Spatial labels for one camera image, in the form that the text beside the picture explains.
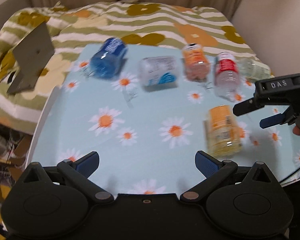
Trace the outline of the yellow vitamin drink bottle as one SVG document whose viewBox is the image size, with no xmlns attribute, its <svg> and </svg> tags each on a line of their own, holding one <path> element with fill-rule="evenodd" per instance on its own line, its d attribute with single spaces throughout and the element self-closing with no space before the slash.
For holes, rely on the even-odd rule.
<svg viewBox="0 0 300 240">
<path fill-rule="evenodd" d="M 215 158 L 241 151 L 239 127 L 229 105 L 210 109 L 205 123 L 208 154 Z"/>
</svg>

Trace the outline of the red label water bottle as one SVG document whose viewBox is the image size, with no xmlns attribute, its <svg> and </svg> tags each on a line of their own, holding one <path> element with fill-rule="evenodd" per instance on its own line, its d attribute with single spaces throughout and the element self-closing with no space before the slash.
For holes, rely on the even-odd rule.
<svg viewBox="0 0 300 240">
<path fill-rule="evenodd" d="M 236 59 L 229 52 L 221 52 L 216 56 L 214 78 L 215 93 L 221 98 L 234 101 L 240 87 L 240 75 Z"/>
</svg>

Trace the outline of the clear green label bottle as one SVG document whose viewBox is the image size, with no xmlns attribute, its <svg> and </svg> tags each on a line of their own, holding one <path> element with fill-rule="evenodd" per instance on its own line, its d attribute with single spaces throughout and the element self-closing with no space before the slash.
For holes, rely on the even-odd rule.
<svg viewBox="0 0 300 240">
<path fill-rule="evenodd" d="M 239 72 L 250 81 L 269 79 L 272 77 L 270 68 L 261 62 L 242 58 L 238 62 Z"/>
</svg>

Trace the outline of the orange juice bottle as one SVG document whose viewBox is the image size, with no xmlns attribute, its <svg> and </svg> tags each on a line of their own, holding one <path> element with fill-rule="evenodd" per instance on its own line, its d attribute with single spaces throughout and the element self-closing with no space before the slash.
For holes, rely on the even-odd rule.
<svg viewBox="0 0 300 240">
<path fill-rule="evenodd" d="M 202 46 L 197 43 L 187 44 L 182 49 L 182 53 L 187 79 L 190 81 L 205 80 L 210 72 L 210 63 L 203 53 Z"/>
</svg>

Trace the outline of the light blue daisy tablecloth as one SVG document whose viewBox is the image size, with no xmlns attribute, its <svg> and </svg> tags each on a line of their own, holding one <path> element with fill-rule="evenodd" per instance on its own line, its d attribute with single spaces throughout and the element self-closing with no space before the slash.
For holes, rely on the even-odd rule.
<svg viewBox="0 0 300 240">
<path fill-rule="evenodd" d="M 214 77 L 191 82 L 180 76 L 175 83 L 143 87 L 139 62 L 145 57 L 174 56 L 175 49 L 130 45 L 119 79 L 91 77 L 88 61 L 99 45 L 84 48 L 62 87 L 51 94 L 36 131 L 32 160 L 55 166 L 64 159 L 96 151 L 98 169 L 90 180 L 111 194 L 181 194 L 200 183 L 197 151 L 207 151 L 208 112 L 233 106 L 253 96 L 255 86 L 240 79 L 231 100 L 215 94 Z"/>
</svg>

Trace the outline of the white blue label bottle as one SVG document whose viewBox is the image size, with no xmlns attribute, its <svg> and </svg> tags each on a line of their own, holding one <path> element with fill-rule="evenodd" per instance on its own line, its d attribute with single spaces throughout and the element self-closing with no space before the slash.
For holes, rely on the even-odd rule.
<svg viewBox="0 0 300 240">
<path fill-rule="evenodd" d="M 138 64 L 138 80 L 145 89 L 175 87 L 179 75 L 179 64 L 173 56 L 146 57 Z"/>
</svg>

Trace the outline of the blue sports drink bottle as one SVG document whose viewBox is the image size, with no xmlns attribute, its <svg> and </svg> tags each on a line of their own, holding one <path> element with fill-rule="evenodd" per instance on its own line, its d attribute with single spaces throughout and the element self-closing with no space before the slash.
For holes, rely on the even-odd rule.
<svg viewBox="0 0 300 240">
<path fill-rule="evenodd" d="M 119 38 L 108 38 L 89 63 L 91 75 L 102 79 L 113 79 L 121 69 L 128 48 Z"/>
</svg>

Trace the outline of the grey open laptop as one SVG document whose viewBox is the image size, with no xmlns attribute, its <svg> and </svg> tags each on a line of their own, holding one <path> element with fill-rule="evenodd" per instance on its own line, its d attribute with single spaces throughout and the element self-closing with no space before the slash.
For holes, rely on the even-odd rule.
<svg viewBox="0 0 300 240">
<path fill-rule="evenodd" d="M 19 66 L 19 72 L 7 94 L 33 90 L 40 74 L 55 53 L 46 23 L 40 23 L 28 33 L 12 53 Z"/>
</svg>

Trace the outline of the striped floral quilt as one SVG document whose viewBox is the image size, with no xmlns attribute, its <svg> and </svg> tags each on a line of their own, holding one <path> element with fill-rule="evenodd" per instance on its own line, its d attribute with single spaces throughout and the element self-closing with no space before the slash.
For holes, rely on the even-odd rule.
<svg viewBox="0 0 300 240">
<path fill-rule="evenodd" d="M 55 54 L 34 90 L 8 95 L 8 76 L 18 69 L 12 50 L 42 22 L 47 25 Z M 51 90 L 63 84 L 84 47 L 110 37 L 127 44 L 173 49 L 198 43 L 205 55 L 228 51 L 238 59 L 257 59 L 231 22 L 211 7 L 98 2 L 76 9 L 60 3 L 52 8 L 20 9 L 0 29 L 0 124 L 34 133 Z"/>
</svg>

